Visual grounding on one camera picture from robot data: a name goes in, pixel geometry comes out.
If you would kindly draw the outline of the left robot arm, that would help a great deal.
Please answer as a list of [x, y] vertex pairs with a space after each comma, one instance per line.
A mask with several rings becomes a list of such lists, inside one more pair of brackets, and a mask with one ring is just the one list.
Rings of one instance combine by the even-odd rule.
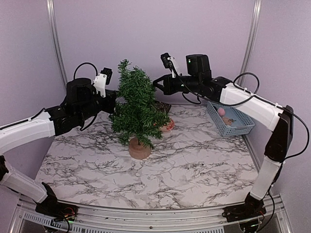
[[109, 78], [98, 74], [92, 81], [78, 78], [67, 83], [64, 101], [55, 107], [43, 108], [36, 115], [0, 128], [0, 183], [14, 191], [42, 203], [43, 209], [51, 216], [61, 212], [61, 204], [51, 188], [38, 183], [12, 167], [3, 154], [21, 145], [41, 138], [50, 138], [80, 127], [88, 128], [85, 121], [96, 119], [99, 112], [113, 113], [117, 93], [106, 90]]

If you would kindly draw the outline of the small green christmas tree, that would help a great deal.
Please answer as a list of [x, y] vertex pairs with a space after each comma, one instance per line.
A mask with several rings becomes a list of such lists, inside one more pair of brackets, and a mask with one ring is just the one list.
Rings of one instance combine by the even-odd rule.
[[167, 113], [156, 108], [155, 87], [149, 76], [138, 66], [130, 68], [129, 60], [118, 64], [120, 74], [114, 113], [109, 118], [119, 142], [129, 147], [137, 160], [146, 159], [154, 148], [151, 138], [162, 139], [161, 127], [170, 123]]

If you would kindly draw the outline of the pink pompom ornament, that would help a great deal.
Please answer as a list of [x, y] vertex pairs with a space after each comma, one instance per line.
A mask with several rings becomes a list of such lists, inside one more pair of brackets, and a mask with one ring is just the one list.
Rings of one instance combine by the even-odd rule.
[[220, 107], [217, 109], [217, 113], [219, 114], [219, 116], [224, 117], [225, 116], [225, 109]]

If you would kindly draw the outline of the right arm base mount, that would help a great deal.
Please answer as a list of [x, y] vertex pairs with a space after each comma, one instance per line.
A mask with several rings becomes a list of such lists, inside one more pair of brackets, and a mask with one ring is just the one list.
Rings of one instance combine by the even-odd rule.
[[248, 193], [244, 203], [225, 207], [222, 217], [225, 217], [227, 222], [234, 222], [262, 216], [266, 213], [263, 200], [258, 200]]

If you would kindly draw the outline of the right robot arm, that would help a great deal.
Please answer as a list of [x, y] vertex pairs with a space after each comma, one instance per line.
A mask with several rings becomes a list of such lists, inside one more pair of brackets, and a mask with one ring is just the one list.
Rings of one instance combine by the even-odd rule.
[[170, 74], [154, 80], [153, 85], [164, 95], [192, 93], [204, 100], [233, 107], [266, 129], [261, 167], [247, 195], [247, 202], [241, 206], [241, 214], [252, 217], [260, 208], [258, 201], [263, 200], [277, 179], [288, 153], [293, 138], [293, 109], [270, 102], [255, 91], [242, 88], [236, 81], [222, 76], [213, 78], [209, 58], [205, 54], [186, 56], [187, 75], [181, 74], [176, 59], [168, 53], [162, 54], [160, 58]]

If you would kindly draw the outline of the orange white patterned bowl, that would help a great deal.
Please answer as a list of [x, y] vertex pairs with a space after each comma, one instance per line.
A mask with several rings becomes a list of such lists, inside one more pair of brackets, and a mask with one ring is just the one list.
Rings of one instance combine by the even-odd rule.
[[174, 126], [175, 126], [175, 123], [173, 119], [170, 118], [170, 121], [167, 124], [159, 127], [159, 130], [161, 131], [161, 133], [168, 133], [174, 128]]

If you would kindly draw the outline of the aluminium frame post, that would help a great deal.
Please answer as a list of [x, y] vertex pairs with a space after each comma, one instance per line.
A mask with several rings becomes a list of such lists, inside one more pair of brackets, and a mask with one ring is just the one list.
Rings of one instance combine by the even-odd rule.
[[56, 61], [60, 73], [60, 79], [62, 82], [62, 86], [64, 89], [64, 97], [67, 94], [67, 83], [68, 83], [68, 76], [65, 68], [65, 63], [63, 59], [63, 54], [61, 50], [61, 43], [59, 39], [58, 34], [58, 28], [57, 28], [57, 20], [56, 20], [56, 14], [55, 14], [55, 7], [54, 7], [54, 1], [53, 0], [46, 0], [46, 6], [47, 6], [47, 13], [48, 13], [48, 20], [50, 25], [50, 31], [52, 33], [52, 44], [54, 47], [54, 53], [56, 56]]
[[247, 71], [249, 61], [255, 47], [255, 42], [257, 38], [258, 28], [259, 28], [259, 20], [260, 13], [262, 9], [262, 0], [255, 0], [253, 6], [252, 17], [250, 21], [250, 29], [247, 37], [245, 53], [242, 61], [242, 66], [240, 69], [240, 74]]

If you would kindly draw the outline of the front aluminium rail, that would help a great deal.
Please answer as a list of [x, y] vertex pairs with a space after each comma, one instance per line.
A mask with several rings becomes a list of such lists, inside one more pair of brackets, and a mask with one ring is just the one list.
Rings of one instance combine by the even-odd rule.
[[66, 222], [36, 212], [21, 196], [10, 233], [291, 233], [281, 196], [264, 199], [263, 212], [233, 216], [231, 205], [194, 209], [126, 209], [75, 204]]

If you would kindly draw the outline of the left aluminium frame post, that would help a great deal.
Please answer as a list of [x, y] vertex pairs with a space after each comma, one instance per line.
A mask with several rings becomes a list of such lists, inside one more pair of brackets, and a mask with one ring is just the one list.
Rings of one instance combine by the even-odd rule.
[[55, 7], [54, 7], [54, 1], [53, 0], [46, 0], [46, 6], [47, 6], [47, 13], [48, 13], [48, 20], [50, 25], [50, 31], [52, 33], [52, 44], [54, 47], [54, 53], [56, 56], [56, 61], [60, 73], [60, 79], [62, 82], [62, 86], [64, 89], [64, 97], [67, 94], [67, 83], [68, 83], [68, 76], [65, 68], [65, 63], [63, 59], [63, 54], [61, 50], [61, 43], [59, 39], [58, 34], [58, 28], [57, 28], [57, 20], [56, 20], [56, 14], [55, 14]]

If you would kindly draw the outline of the light blue perforated basket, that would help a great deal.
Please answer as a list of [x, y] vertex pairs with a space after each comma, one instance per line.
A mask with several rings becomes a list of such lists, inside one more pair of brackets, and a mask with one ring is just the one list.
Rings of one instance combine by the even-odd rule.
[[255, 126], [248, 115], [233, 107], [208, 102], [207, 112], [223, 137], [249, 134]]

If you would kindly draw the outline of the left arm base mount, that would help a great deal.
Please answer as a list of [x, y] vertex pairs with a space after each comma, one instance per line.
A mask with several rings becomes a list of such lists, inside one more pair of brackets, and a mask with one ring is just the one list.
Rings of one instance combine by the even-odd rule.
[[76, 217], [76, 212], [78, 210], [76, 205], [59, 202], [51, 187], [44, 182], [42, 182], [42, 184], [46, 188], [47, 197], [44, 198], [42, 202], [35, 202], [36, 212], [56, 218], [64, 216]]

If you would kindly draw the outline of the right aluminium frame post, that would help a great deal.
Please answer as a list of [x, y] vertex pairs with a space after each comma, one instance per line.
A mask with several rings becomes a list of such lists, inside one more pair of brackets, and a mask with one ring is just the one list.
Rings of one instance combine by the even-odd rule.
[[247, 37], [245, 53], [242, 61], [242, 66], [240, 69], [240, 74], [247, 71], [249, 61], [255, 47], [255, 42], [257, 38], [258, 28], [259, 28], [259, 20], [260, 13], [262, 9], [262, 0], [255, 0], [253, 6], [252, 17], [250, 21], [250, 29]]

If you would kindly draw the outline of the beige fabric ornament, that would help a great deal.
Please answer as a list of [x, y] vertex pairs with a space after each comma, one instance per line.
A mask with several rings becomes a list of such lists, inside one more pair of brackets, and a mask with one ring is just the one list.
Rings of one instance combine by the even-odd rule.
[[232, 124], [235, 122], [234, 119], [228, 118], [228, 117], [225, 117], [225, 116], [222, 117], [222, 120], [223, 120], [224, 124], [227, 125], [227, 126], [232, 126]]

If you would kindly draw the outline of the black floral square plate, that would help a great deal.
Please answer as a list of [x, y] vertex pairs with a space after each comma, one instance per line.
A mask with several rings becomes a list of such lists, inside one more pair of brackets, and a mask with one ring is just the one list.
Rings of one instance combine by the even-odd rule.
[[172, 105], [169, 103], [161, 102], [161, 101], [155, 101], [155, 108], [163, 113], [168, 113], [171, 109]]

